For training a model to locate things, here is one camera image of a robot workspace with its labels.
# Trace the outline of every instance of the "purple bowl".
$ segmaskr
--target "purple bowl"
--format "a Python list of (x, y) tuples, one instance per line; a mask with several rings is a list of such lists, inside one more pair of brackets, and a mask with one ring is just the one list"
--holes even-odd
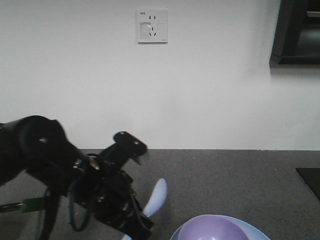
[(249, 240), (233, 222), (218, 215), (199, 215), (181, 228), (178, 240)]

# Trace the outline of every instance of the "light blue bowl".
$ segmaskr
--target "light blue bowl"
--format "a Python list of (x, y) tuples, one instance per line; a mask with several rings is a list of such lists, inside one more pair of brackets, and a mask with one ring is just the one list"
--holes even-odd
[[(239, 220), (231, 216), (224, 216), (224, 215), (217, 215), (217, 216), (236, 224), (247, 235), (249, 240), (270, 240), (270, 238), (268, 238), (265, 234), (263, 234), (259, 229), (255, 228), (254, 226), (250, 225), (245, 221)], [(179, 239), (179, 234), (183, 226), (184, 224), (181, 225), (174, 232), (170, 240), (181, 240)]]

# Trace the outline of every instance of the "electrical socket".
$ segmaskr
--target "electrical socket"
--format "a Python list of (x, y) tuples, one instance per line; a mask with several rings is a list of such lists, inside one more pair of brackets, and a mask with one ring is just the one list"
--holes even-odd
[(138, 43), (168, 42), (168, 10), (145, 9), (135, 14)]

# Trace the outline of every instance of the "screw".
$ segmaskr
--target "screw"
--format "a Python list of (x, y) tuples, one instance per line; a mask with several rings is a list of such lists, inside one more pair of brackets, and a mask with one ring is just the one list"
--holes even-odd
[(118, 228), (122, 229), (125, 225), (126, 225), (126, 222), (123, 221), (123, 222), (118, 226)]
[(105, 199), (105, 196), (104, 196), (104, 195), (100, 196), (100, 197), (98, 198), (98, 203), (101, 203), (103, 199)]
[(132, 211), (129, 213), (128, 217), (131, 217), (134, 213), (135, 213), (135, 212), (132, 210)]
[(79, 168), (80, 165), (81, 165), (81, 163), (82, 163), (82, 160), (78, 159), (78, 160), (74, 163), (73, 168), (74, 168), (74, 169)]
[(48, 139), (46, 139), (45, 137), (41, 137), (39, 139), (39, 142), (42, 143), (42, 144), (46, 144), (48, 142)]

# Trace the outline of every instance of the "black appliance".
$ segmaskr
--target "black appliance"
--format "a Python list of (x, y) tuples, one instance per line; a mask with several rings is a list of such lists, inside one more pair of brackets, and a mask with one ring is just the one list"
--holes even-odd
[(320, 0), (281, 0), (270, 63), (320, 65)]

